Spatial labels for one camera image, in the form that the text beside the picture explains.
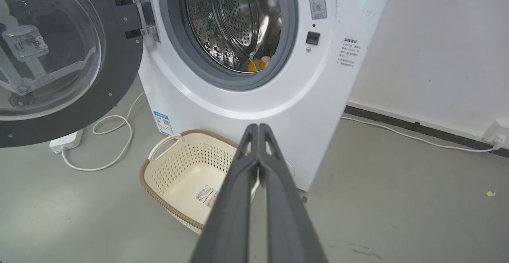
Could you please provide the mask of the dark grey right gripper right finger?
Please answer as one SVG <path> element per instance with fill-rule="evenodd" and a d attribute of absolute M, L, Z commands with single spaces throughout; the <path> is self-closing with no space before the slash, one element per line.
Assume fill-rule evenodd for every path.
<path fill-rule="evenodd" d="M 258 130 L 260 181 L 266 189 L 268 261 L 327 263 L 312 221 L 267 124 Z"/>

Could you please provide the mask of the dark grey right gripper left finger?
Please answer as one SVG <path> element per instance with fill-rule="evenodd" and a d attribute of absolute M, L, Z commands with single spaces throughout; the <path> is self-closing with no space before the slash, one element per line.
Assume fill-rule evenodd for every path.
<path fill-rule="evenodd" d="M 252 189 L 258 180 L 258 125 L 244 131 L 191 263 L 247 263 Z"/>

